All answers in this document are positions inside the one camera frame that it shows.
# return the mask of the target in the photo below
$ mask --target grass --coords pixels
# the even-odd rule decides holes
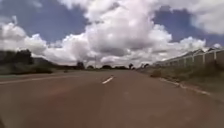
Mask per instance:
[[[151,77],[162,77],[170,81],[188,83],[210,92],[224,92],[224,68],[216,61],[201,67],[169,67],[150,71]]]

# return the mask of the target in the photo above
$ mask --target tree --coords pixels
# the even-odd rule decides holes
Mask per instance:
[[[129,64],[129,69],[132,69],[133,68],[133,64]]]
[[[144,65],[144,68],[148,68],[150,65],[149,64],[145,64]]]
[[[77,69],[80,69],[80,70],[85,69],[84,63],[82,61],[77,62]]]
[[[112,69],[112,67],[110,65],[103,65],[101,69]]]
[[[89,65],[89,66],[87,67],[87,69],[92,70],[92,69],[94,69],[94,67],[93,67],[92,65]]]

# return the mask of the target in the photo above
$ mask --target cumulus cloud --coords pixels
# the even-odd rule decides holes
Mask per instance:
[[[59,64],[88,63],[139,65],[169,59],[205,47],[205,41],[188,37],[172,42],[164,26],[155,24],[155,11],[163,5],[187,8],[178,0],[58,0],[68,9],[80,6],[90,25],[80,35],[68,35],[55,43],[44,41],[38,34],[29,37],[15,24],[2,25],[0,48],[29,49]]]
[[[224,0],[160,0],[171,9],[186,9],[192,16],[192,24],[207,33],[224,34]]]
[[[30,4],[31,6],[33,6],[35,8],[42,8],[43,7],[42,3],[38,0],[28,0],[28,4]]]

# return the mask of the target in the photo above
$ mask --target white lane marking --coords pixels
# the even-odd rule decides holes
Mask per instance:
[[[31,79],[25,79],[25,80],[3,81],[3,82],[0,82],[0,85],[14,84],[14,83],[24,83],[24,82],[30,82],[30,81],[42,81],[42,80],[51,80],[51,79],[62,79],[62,78],[70,78],[70,77],[79,77],[79,76],[58,76],[58,77],[31,78]]]
[[[107,79],[106,81],[104,81],[102,84],[107,84],[109,83],[110,81],[112,81],[114,79],[114,77],[110,77],[109,79]]]

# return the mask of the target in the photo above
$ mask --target dashed lane line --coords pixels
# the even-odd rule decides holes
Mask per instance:
[[[112,81],[114,79],[114,77],[110,77],[110,78],[108,78],[106,81],[104,81],[102,84],[107,84],[107,83],[109,83],[110,81]]]

